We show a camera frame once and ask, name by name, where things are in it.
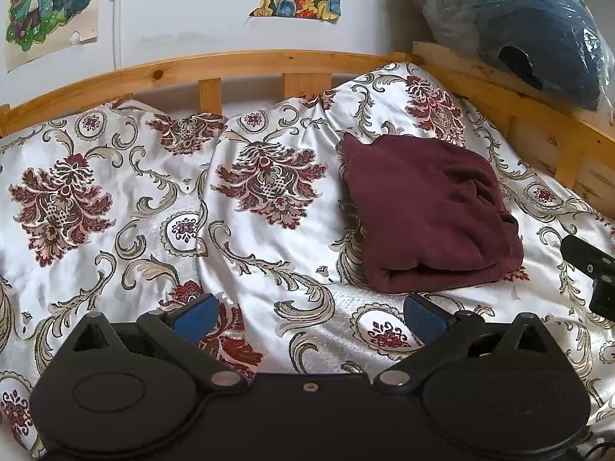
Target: wooden bed frame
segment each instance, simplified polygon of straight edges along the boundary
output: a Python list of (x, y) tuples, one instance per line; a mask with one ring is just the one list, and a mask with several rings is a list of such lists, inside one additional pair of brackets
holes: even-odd
[(342, 52), (269, 50), (160, 61), (96, 76), (11, 109), (0, 107), (0, 134), (83, 112), (102, 103), (177, 83), (199, 84), (202, 112), (222, 113), (221, 78), (283, 75), (284, 98), (331, 88), (333, 74), (361, 75), (408, 61), (468, 98), (524, 161), (553, 175), (607, 216), (615, 217), (615, 124), (534, 90), (514, 76), (432, 43), (389, 57)]

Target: bedspread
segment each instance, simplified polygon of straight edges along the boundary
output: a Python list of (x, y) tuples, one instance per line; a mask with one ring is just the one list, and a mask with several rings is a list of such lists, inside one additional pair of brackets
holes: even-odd
[(365, 284), (344, 133), (363, 143), (437, 137), (493, 165), (519, 222), (523, 266), (497, 283), (423, 296), (488, 322), (537, 313), (591, 396), (594, 437), (610, 431), (614, 323), (589, 312), (592, 282), (559, 246), (576, 234), (611, 252), (615, 228), (520, 161), (467, 101), (412, 64), (390, 64), (314, 99), (232, 119), (174, 119), (128, 101), (0, 140), (3, 459), (43, 452), (30, 392), (94, 308), (132, 322), (213, 293), (218, 322), (199, 345), (248, 378), (373, 377), (419, 348), (404, 325), (404, 296)]

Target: wooden headboard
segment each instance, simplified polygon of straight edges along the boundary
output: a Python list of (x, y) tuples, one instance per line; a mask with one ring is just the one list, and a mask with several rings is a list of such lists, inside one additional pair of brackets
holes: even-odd
[(361, 75), (408, 61), (468, 98), (527, 163), (552, 174), (607, 216), (615, 217), (615, 125), (534, 90), (514, 76), (432, 43), (389, 57), (343, 52), (268, 50), (217, 53), (143, 64), (65, 86), (11, 109), (0, 108), (0, 134), (82, 112), (134, 93), (177, 83), (199, 84), (202, 112), (222, 113), (221, 78), (283, 75), (281, 98), (331, 88), (333, 74)]

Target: plastic bag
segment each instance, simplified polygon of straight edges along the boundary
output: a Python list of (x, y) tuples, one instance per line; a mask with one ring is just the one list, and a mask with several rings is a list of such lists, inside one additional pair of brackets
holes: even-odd
[(582, 0), (415, 0), (435, 38), (587, 110), (607, 110), (613, 53)]

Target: black robotic device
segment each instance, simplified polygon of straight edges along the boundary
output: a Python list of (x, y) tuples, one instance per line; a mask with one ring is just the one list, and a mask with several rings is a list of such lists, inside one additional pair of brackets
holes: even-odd
[[(574, 237), (562, 253), (597, 279), (610, 310), (615, 259)], [(87, 314), (32, 393), (44, 461), (581, 459), (587, 391), (532, 313), (485, 323), (410, 295), (405, 319), (426, 345), (373, 383), (257, 374), (248, 384), (194, 344), (190, 321), (210, 324), (216, 308), (206, 295), (130, 324)]]

